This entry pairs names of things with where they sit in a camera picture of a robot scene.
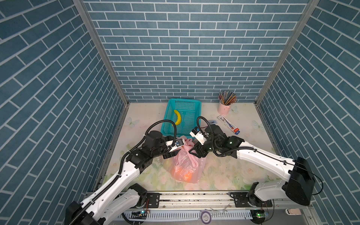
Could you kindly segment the pink plastic bag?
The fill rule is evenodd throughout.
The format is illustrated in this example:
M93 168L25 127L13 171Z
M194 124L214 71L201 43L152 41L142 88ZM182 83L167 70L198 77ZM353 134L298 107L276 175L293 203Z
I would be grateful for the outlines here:
M175 180L196 184L203 174L206 158L198 158L188 152L195 146L192 138L188 139L185 136L180 138L185 140L184 145L179 148L175 157L164 160L163 166L167 162L166 170Z

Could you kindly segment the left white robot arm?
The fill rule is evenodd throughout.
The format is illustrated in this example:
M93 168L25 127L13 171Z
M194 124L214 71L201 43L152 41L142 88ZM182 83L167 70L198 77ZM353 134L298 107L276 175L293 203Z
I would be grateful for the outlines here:
M80 203L72 202L66 209L66 225L108 225L126 210L141 207L147 190L134 184L123 189L137 178L153 159L178 152L185 141L182 138L164 137L159 131L145 134L140 143L121 159L119 170L104 185Z

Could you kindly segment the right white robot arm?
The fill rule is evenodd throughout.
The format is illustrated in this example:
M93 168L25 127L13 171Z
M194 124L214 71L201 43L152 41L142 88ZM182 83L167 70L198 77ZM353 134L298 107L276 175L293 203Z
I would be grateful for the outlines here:
M195 127L190 132L198 142L189 153L204 158L212 152L218 157L231 156L260 166L275 174L280 181L254 182L247 193L251 206L260 207L273 199L289 199L309 206L316 182L306 159L285 158L262 150L237 136L227 136L219 126L210 125L202 132Z

